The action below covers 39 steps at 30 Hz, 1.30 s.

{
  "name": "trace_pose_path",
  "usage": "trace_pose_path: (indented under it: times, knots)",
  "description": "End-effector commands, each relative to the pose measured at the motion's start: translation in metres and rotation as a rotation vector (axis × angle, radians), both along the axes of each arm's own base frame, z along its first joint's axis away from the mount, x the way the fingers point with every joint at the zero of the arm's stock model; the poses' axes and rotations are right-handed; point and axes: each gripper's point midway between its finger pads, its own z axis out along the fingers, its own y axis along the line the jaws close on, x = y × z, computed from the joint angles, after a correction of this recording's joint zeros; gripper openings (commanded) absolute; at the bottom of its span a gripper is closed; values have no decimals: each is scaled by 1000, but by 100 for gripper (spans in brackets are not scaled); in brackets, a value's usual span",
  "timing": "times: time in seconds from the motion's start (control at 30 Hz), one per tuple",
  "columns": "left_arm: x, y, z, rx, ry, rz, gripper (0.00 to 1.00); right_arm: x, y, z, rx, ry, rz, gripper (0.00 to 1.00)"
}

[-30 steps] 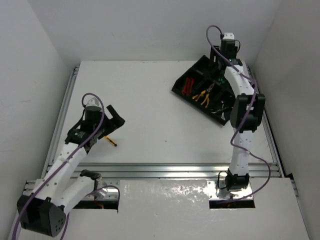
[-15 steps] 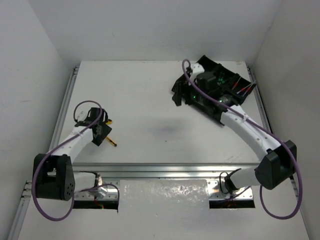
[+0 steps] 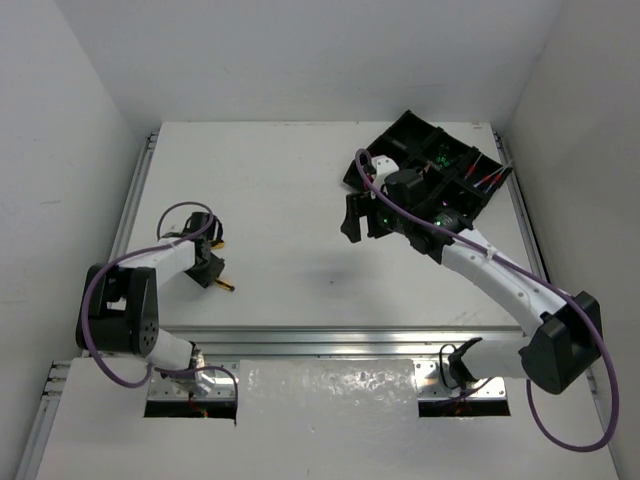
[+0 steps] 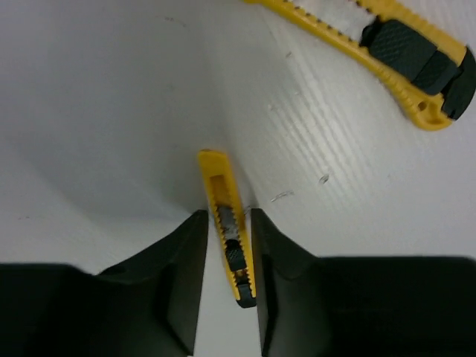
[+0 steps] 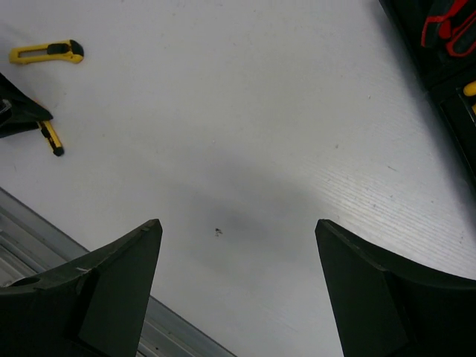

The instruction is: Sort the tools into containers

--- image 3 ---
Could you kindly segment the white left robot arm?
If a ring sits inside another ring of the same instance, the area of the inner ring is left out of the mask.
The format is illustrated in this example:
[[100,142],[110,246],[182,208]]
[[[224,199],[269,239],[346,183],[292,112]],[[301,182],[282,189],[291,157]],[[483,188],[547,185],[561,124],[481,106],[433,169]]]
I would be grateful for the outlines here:
[[194,212],[181,231],[161,236],[142,254],[128,254],[111,267],[92,266],[76,326],[77,345],[90,352],[131,355],[180,376],[201,367],[194,343],[160,327],[158,290],[182,274],[203,289],[213,286],[225,267],[214,253],[222,243],[220,220]]

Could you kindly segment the Pro'sKit black green screwdriver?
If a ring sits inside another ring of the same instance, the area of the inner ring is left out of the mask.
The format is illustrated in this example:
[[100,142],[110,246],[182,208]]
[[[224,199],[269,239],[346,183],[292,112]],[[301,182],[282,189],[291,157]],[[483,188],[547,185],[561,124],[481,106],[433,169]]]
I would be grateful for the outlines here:
[[446,145],[446,144],[442,144],[442,145],[439,147],[437,157],[438,157],[438,156],[446,156],[446,157],[449,157],[449,146],[448,146],[448,145]]

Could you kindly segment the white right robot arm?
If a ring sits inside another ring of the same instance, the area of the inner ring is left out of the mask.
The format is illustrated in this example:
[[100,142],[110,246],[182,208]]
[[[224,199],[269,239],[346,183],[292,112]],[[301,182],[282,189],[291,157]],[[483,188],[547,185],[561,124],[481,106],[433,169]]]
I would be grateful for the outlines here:
[[601,356],[600,306],[586,292],[571,296],[508,259],[448,201],[429,204],[426,178],[388,157],[364,165],[361,193],[346,198],[341,231],[356,243],[367,220],[370,238],[404,236],[413,249],[461,275],[503,308],[524,333],[495,345],[474,337],[449,354],[444,376],[464,388],[482,378],[524,378],[562,393]]

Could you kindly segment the blue red screwdriver large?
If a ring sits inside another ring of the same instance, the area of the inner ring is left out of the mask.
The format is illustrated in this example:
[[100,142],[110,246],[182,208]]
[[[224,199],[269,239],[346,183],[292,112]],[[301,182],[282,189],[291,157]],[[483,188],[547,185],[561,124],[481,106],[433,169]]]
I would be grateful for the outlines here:
[[510,162],[506,163],[494,175],[492,175],[487,180],[487,185],[486,185],[486,188],[484,189],[485,194],[488,194],[492,189],[494,189],[497,186],[502,176],[509,170],[510,167],[511,167],[511,163]]

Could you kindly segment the small yellow utility knife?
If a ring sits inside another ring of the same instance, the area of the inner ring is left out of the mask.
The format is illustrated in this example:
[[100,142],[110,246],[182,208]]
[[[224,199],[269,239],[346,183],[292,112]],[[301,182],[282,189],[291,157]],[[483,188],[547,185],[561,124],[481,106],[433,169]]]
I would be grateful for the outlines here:
[[220,279],[216,279],[216,280],[215,280],[215,284],[216,284],[219,288],[222,288],[222,289],[224,289],[224,290],[226,290],[226,291],[229,291],[229,292],[234,292],[234,291],[236,290],[236,288],[235,288],[233,285],[231,285],[231,284],[229,284],[229,283],[227,283],[227,282],[224,282],[224,281],[222,281],[222,280],[220,280]]

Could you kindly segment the black green precision screwdriver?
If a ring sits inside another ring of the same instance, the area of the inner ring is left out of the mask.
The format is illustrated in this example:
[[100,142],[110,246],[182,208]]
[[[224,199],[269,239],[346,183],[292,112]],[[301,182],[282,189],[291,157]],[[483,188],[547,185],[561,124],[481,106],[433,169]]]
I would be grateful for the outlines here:
[[446,156],[438,156],[437,164],[442,168],[449,168],[452,165],[451,160]]

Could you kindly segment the red black folding saw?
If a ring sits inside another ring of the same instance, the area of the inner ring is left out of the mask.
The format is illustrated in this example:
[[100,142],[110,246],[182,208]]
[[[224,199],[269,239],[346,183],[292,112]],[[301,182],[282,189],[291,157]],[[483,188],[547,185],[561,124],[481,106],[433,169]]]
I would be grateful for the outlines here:
[[374,180],[376,177],[376,171],[373,167],[369,165],[364,165],[363,170],[367,178],[367,180],[363,182],[363,186],[366,191],[369,191],[370,190],[369,185],[374,183]]

